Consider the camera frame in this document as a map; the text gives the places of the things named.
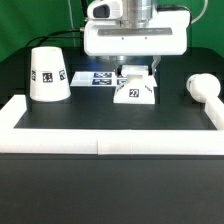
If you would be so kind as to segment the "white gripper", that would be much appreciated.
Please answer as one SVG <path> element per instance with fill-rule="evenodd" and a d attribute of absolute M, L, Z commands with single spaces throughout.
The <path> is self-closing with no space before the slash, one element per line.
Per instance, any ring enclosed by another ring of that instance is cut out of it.
<path fill-rule="evenodd" d="M 144 28 L 124 28 L 117 21 L 89 21 L 84 50 L 89 56 L 153 56 L 152 75 L 163 55 L 182 55 L 187 48 L 189 12 L 159 12 Z M 121 74 L 123 61 L 115 61 Z"/>

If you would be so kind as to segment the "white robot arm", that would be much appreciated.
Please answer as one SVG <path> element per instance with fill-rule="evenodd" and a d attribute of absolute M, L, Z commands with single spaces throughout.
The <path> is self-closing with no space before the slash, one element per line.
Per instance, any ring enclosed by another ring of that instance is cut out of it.
<path fill-rule="evenodd" d="M 191 14 L 157 0 L 94 0 L 87 8 L 84 50 L 90 56 L 151 56 L 151 71 L 164 55 L 187 49 Z"/>

